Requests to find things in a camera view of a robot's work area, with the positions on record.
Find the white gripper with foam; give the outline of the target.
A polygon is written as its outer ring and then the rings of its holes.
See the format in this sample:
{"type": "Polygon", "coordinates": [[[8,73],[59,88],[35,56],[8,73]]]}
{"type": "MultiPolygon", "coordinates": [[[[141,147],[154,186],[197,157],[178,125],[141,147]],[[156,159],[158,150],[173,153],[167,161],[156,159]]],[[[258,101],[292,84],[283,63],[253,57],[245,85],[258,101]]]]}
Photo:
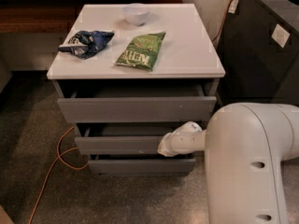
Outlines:
{"type": "Polygon", "coordinates": [[[203,129],[193,121],[188,121],[173,132],[167,133],[158,145],[158,153],[166,157],[202,150],[203,129]]]}

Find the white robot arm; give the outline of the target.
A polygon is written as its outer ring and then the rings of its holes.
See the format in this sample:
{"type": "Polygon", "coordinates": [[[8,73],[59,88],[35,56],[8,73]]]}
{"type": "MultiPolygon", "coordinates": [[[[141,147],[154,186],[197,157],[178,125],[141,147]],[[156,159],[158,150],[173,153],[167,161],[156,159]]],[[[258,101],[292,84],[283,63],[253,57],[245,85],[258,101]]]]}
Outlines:
{"type": "Polygon", "coordinates": [[[166,157],[205,153],[209,224],[289,224],[281,163],[299,157],[299,107],[235,103],[166,134],[166,157]]]}

